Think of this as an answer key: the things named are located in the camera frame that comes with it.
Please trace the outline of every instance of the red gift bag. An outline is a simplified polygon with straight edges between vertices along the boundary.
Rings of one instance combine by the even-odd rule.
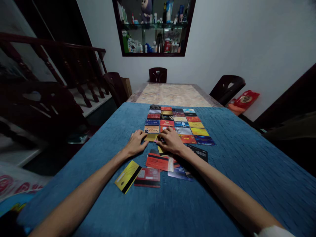
[[[260,94],[252,91],[245,91],[241,96],[238,97],[237,100],[235,100],[234,105],[243,108],[248,109],[253,102],[258,98]]]

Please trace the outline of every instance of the dining table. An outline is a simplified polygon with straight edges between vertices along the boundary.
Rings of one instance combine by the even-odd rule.
[[[316,178],[256,130],[194,84],[145,83],[123,103],[80,151],[26,204],[17,222],[34,228],[84,180],[144,129],[151,104],[194,109],[216,145],[194,144],[208,163],[230,178],[296,237],[315,236]],[[145,167],[155,143],[132,157]],[[109,180],[74,236],[244,236],[204,180],[160,173],[160,188],[114,184]]]

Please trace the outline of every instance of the shelf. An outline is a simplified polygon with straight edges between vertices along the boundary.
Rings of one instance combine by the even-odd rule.
[[[122,24],[121,27],[124,30],[137,30],[140,28],[143,29],[183,29],[186,28],[188,25],[187,22],[181,23],[168,23],[168,24]]]

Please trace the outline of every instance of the yellow card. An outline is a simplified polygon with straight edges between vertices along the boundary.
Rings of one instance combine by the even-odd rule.
[[[195,128],[204,128],[204,125],[201,122],[189,122],[190,127]]]
[[[193,135],[210,136],[204,128],[191,128]]]
[[[128,164],[128,166],[123,170],[121,175],[115,180],[115,185],[124,194],[126,194],[129,188],[134,183],[141,169],[142,168],[137,163],[135,163],[135,161],[131,161]]]
[[[188,121],[186,117],[174,117],[173,119],[176,122],[187,122]]]
[[[157,142],[158,141],[158,134],[148,134],[144,141],[150,141],[150,142]]]
[[[163,114],[163,115],[173,115],[172,111],[168,111],[168,110],[162,110],[161,114]]]

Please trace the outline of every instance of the white wall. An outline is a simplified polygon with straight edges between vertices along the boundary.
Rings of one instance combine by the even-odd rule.
[[[182,58],[122,57],[112,1],[77,2],[92,45],[107,51],[107,70],[129,77],[133,91],[152,67],[167,68],[169,83],[195,83],[207,93],[222,75],[238,75],[246,86],[237,96],[261,94],[245,112],[254,121],[316,63],[310,0],[197,0]]]

